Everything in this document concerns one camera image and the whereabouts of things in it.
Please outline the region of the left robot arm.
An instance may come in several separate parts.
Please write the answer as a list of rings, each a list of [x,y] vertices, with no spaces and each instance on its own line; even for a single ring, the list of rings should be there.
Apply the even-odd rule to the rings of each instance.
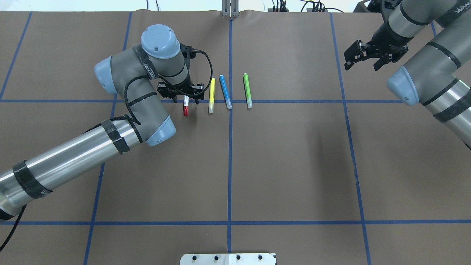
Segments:
[[[196,101],[205,88],[194,85],[190,61],[202,50],[181,43],[166,25],[146,28],[140,43],[96,64],[101,86],[123,100],[128,114],[106,119],[83,134],[1,174],[1,222],[18,217],[25,205],[106,163],[140,143],[158,145],[176,128],[161,98]]]

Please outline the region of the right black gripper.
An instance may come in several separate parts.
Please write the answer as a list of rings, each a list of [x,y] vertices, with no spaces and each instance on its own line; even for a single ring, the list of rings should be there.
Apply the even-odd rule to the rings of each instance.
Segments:
[[[345,70],[350,70],[354,64],[370,57],[378,58],[373,68],[377,71],[389,62],[397,62],[408,49],[404,48],[409,38],[395,33],[390,26],[380,26],[373,34],[372,40],[363,42],[356,40],[344,52]]]

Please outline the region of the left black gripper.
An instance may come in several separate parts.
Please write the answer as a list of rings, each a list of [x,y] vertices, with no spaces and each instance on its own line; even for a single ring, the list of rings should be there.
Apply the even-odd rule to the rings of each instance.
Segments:
[[[191,60],[196,57],[197,53],[203,54],[201,50],[195,50],[192,46],[186,46],[180,44],[181,54],[184,58],[184,63],[187,71],[187,76],[184,81],[179,84],[170,84],[170,77],[166,77],[162,74],[158,74],[158,77],[162,80],[159,82],[157,90],[163,98],[170,98],[174,103],[178,101],[178,95],[185,95],[192,98],[196,104],[199,104],[200,100],[205,99],[205,84],[200,83],[195,85],[190,77],[190,63]]]

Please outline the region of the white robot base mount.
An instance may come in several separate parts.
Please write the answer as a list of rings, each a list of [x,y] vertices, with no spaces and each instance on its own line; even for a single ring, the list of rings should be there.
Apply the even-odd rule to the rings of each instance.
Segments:
[[[208,253],[185,254],[180,265],[276,265],[272,253]]]

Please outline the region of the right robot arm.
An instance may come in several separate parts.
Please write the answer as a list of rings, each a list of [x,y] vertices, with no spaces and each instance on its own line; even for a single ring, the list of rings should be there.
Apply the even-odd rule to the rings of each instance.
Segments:
[[[375,70],[395,63],[408,43],[432,22],[442,30],[387,80],[403,103],[421,104],[466,146],[471,142],[470,87],[455,72],[470,60],[469,0],[372,0],[368,10],[383,24],[368,42],[355,41],[345,52],[346,70],[376,58]]]

